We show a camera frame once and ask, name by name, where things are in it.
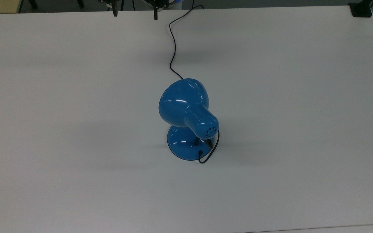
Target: black clamp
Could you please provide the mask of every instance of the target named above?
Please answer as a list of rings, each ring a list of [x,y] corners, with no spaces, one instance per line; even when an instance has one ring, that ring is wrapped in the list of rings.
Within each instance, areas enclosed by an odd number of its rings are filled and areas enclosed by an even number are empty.
[[[153,7],[154,19],[158,20],[158,10],[169,7],[169,0],[145,0]]]
[[[99,0],[100,3],[105,3],[109,6],[111,6],[111,9],[113,10],[113,15],[117,17],[117,9],[116,9],[116,2],[119,0]]]

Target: floor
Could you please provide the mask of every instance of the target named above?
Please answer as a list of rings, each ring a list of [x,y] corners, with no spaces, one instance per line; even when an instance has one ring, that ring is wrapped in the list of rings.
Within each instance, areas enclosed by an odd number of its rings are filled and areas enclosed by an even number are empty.
[[[81,11],[106,11],[108,7],[98,0],[83,0],[84,8],[80,8],[77,0],[36,0],[38,9],[32,9],[28,0],[23,0],[20,13],[43,12],[81,12]],[[137,10],[145,9],[142,0],[134,0]],[[349,2],[359,0],[195,0],[195,4],[202,4],[206,9],[216,8],[250,8],[250,7],[278,7],[278,6],[346,6]],[[184,9],[189,9],[192,0],[182,2]],[[132,1],[126,0],[123,10],[133,10]]]

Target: cable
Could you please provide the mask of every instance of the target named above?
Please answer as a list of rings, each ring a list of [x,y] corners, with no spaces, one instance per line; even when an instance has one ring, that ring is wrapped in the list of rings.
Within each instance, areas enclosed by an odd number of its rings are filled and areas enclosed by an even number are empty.
[[[201,155],[202,155],[202,150],[200,150],[199,152],[198,152],[198,162],[200,163],[200,164],[203,164],[203,163],[206,163],[207,161],[208,161],[208,159],[211,157],[211,155],[214,153],[214,151],[215,151],[215,149],[217,148],[217,146],[218,146],[218,142],[220,141],[220,131],[218,130],[218,139],[217,139],[217,142],[215,143],[215,146],[214,146],[214,148],[211,150],[211,152],[210,152],[210,154],[208,155],[208,157],[202,162],[201,161]]]
[[[171,62],[169,63],[169,68],[172,70],[172,72],[174,72],[176,75],[178,75],[181,79],[184,79],[184,78],[180,74],[178,74],[178,72],[176,72],[172,69],[172,62],[174,61],[175,54],[176,54],[176,42],[175,42],[174,34],[172,33],[171,25],[172,25],[172,23],[176,22],[177,20],[185,17],[187,14],[189,14],[193,9],[195,9],[197,7],[202,7],[202,9],[204,9],[203,5],[194,6],[194,0],[192,0],[192,8],[187,13],[185,13],[185,15],[182,15],[181,17],[175,19],[174,21],[170,22],[170,24],[169,24],[169,31],[171,32],[172,39],[174,40],[174,55],[172,56]]]
[[[122,5],[120,5],[120,11],[123,11],[123,5],[125,4],[125,0],[122,0]]]
[[[197,7],[201,7],[202,9],[204,9],[204,6],[203,5],[198,5],[198,6],[194,6],[194,0],[192,0],[192,7],[191,9],[185,13],[184,15],[182,15],[181,17],[175,19],[174,21],[170,22],[169,24],[169,31],[171,32],[171,36],[172,36],[172,39],[174,40],[174,55],[172,56],[172,59],[171,59],[171,62],[169,63],[169,68],[172,70],[172,72],[174,72],[176,75],[178,75],[181,79],[184,79],[180,74],[178,74],[178,72],[174,71],[172,69],[172,62],[174,61],[174,58],[175,58],[175,54],[176,54],[176,41],[175,41],[175,37],[174,37],[174,34],[172,33],[172,28],[171,28],[171,25],[178,21],[179,19],[182,19],[184,18],[187,14],[189,14],[193,9],[197,8]],[[214,148],[210,151],[208,157],[204,160],[204,161],[201,161],[201,155],[203,154],[203,151],[200,150],[198,152],[198,162],[203,164],[203,163],[206,163],[208,161],[208,159],[211,157],[211,155],[214,153],[215,149],[217,148],[218,146],[218,142],[220,141],[220,131],[218,130],[218,138],[217,138],[217,142],[215,143],[215,146]]]

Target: blue desk lamp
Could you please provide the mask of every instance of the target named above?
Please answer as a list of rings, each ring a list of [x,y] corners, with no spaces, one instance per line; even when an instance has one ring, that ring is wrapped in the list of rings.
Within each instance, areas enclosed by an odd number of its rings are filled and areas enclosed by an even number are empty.
[[[213,149],[213,137],[219,130],[219,123],[208,106],[207,91],[192,78],[176,81],[162,94],[159,114],[172,125],[167,142],[177,157],[194,161]]]

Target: black device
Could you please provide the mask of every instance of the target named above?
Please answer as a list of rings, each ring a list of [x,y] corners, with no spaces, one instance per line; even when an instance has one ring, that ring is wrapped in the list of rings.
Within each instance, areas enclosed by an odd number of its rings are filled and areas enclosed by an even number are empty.
[[[370,10],[370,3],[373,0],[363,0],[360,3],[349,3],[353,17],[370,18],[372,12]]]
[[[116,9],[116,3],[120,0],[99,0],[101,3],[106,3],[107,5],[111,6],[113,10],[113,15],[117,17],[117,9]],[[154,19],[158,20],[158,10],[163,8],[168,8],[170,6],[169,0],[145,0],[146,3],[150,4],[153,7],[153,14]]]

